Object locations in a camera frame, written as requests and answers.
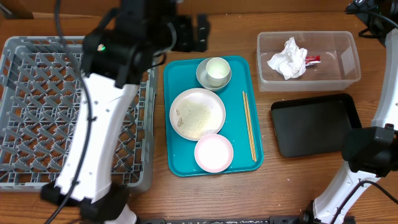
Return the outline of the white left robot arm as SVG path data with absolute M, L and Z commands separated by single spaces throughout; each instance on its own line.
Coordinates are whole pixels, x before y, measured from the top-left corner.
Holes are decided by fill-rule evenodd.
M 111 179 L 111 165 L 127 109 L 143 74 L 163 65 L 167 52 L 204 52 L 210 23 L 177 13 L 175 1 L 121 1 L 70 56 L 82 93 L 72 144 L 60 175 L 41 188 L 42 200 L 78 207 L 83 221 L 137 223 L 129 189 Z

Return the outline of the cream white cup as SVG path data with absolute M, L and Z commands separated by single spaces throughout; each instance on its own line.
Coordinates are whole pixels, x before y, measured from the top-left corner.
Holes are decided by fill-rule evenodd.
M 207 79 L 213 87 L 225 85 L 228 82 L 230 71 L 229 63 L 221 57 L 213 57 L 206 63 Z

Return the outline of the white napkin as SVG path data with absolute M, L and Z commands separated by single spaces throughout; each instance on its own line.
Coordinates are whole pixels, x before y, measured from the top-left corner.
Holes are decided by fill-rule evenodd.
M 291 37 L 285 42 L 283 51 L 274 54 L 267 61 L 267 64 L 271 69 L 280 73 L 285 80 L 298 78 L 306 71 L 305 59 L 307 53 L 308 50 L 300 48 L 295 43 L 294 37 Z

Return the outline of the red snack wrapper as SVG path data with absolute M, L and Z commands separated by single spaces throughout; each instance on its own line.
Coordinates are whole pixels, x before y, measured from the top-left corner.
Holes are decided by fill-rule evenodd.
M 305 58 L 305 66 L 306 67 L 315 65 L 315 64 L 320 63 L 320 62 L 321 62 L 321 59 L 320 59 L 319 55 L 317 55 L 317 56 L 308 56 L 308 57 Z

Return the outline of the grey ceramic bowl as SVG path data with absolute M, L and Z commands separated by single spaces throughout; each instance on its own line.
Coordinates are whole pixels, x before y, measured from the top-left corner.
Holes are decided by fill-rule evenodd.
M 228 82 L 225 85 L 223 85 L 221 87 L 211 86 L 210 83 L 208 82 L 207 73 L 206 73 L 206 63 L 209 61 L 209 59 L 211 59 L 211 58 L 204 59 L 202 62 L 200 62 L 199 66 L 197 66 L 197 70 L 196 70 L 197 80 L 199 81 L 200 85 L 203 88 L 206 88 L 207 90 L 211 90 L 211 91 L 219 91 L 229 83 L 229 81 L 231 80 L 232 73 L 230 71 L 229 77 L 228 77 L 229 78 Z

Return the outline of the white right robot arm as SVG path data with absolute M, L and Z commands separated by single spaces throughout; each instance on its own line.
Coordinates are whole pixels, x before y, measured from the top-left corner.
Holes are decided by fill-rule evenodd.
M 311 201 L 297 223 L 354 223 L 346 214 L 357 199 L 375 186 L 397 199 L 378 180 L 397 170 L 397 1 L 353 1 L 345 10 L 367 26 L 359 35 L 378 39 L 386 48 L 381 98 L 368 128 L 356 128 L 343 140 L 343 164 L 326 190 Z

